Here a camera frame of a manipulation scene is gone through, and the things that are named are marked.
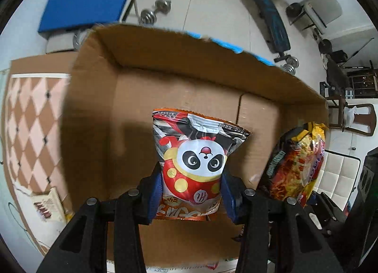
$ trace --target open cardboard box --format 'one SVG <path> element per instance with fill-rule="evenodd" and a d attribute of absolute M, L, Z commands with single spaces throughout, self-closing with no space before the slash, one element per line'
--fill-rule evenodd
<path fill-rule="evenodd" d="M 282 133 L 328 119 L 325 99 L 298 78 L 249 53 L 184 33 L 97 27 L 71 74 L 61 151 L 74 210 L 92 196 L 116 198 L 151 174 L 157 161 L 154 108 L 191 110 L 251 131 L 227 165 L 252 188 Z M 206 263 L 239 254 L 231 237 L 241 226 L 222 210 L 212 221 L 154 220 L 139 229 L 146 265 Z"/>

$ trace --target wooden chair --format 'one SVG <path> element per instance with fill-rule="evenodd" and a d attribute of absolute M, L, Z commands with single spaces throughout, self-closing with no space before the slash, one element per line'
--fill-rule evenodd
<path fill-rule="evenodd" d="M 377 116 L 375 114 L 374 106 L 372 104 L 359 104 L 359 105 L 348 105 L 345 98 L 342 96 L 338 97 L 327 97 L 327 100 L 331 100 L 335 105 L 328 106 L 331 109 L 339 109 L 338 114 L 338 122 L 337 124 L 329 124 L 330 128 L 337 128 L 341 129 L 342 131 L 347 130 L 350 132 L 355 132 L 357 134 L 366 135 L 367 137 L 371 137 L 374 134 L 375 127 L 377 125 Z M 351 127 L 344 126 L 344 107 L 352 109 L 353 107 L 363 108 L 363 107 L 370 107 L 370 114 L 355 114 L 353 123 L 358 123 L 362 125 L 366 125 L 370 128 L 370 132 L 358 130 Z"/>

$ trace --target panda face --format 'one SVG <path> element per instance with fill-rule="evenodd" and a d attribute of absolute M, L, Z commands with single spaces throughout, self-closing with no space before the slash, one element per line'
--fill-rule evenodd
<path fill-rule="evenodd" d="M 211 140 L 189 140 L 180 145 L 177 163 L 186 172 L 213 177 L 222 173 L 226 156 L 223 148 Z"/>

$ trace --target white circle logo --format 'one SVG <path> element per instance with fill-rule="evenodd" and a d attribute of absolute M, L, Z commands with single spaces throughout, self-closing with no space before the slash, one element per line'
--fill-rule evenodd
<path fill-rule="evenodd" d="M 197 204 L 202 204 L 206 200 L 207 200 L 207 192 L 205 190 L 198 190 L 196 193 L 194 193 L 194 201 Z"/>

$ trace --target yellow dot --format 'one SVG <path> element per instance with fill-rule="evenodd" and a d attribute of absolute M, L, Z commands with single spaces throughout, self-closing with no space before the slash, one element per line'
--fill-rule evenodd
<path fill-rule="evenodd" d="M 217 193 L 219 193 L 219 191 L 220 191 L 220 183 L 217 182 L 217 183 L 212 185 L 211 192 L 214 193 L 214 194 L 217 194 Z"/>
<path fill-rule="evenodd" d="M 177 173 L 177 171 L 176 171 L 175 168 L 170 168 L 170 169 L 167 171 L 167 175 L 168 175 L 168 177 L 170 177 L 170 178 L 175 177 L 175 176 L 176 176 L 176 173 Z"/>
<path fill-rule="evenodd" d="M 177 179 L 175 182 L 175 189 L 180 193 L 185 192 L 186 189 L 188 189 L 188 182 L 183 178 Z"/>

